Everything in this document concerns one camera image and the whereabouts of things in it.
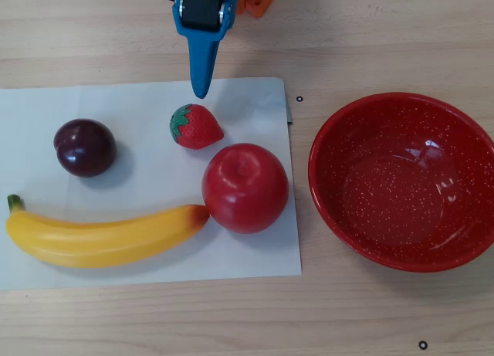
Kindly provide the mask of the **blue gripper with motor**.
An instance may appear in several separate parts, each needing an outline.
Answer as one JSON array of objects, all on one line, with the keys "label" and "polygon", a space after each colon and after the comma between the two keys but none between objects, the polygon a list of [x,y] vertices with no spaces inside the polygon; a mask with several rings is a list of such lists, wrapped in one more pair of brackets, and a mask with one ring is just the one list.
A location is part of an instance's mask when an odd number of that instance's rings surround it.
[{"label": "blue gripper with motor", "polygon": [[176,0],[172,10],[178,34],[188,41],[192,89],[203,99],[219,44],[235,22],[236,0]]}]

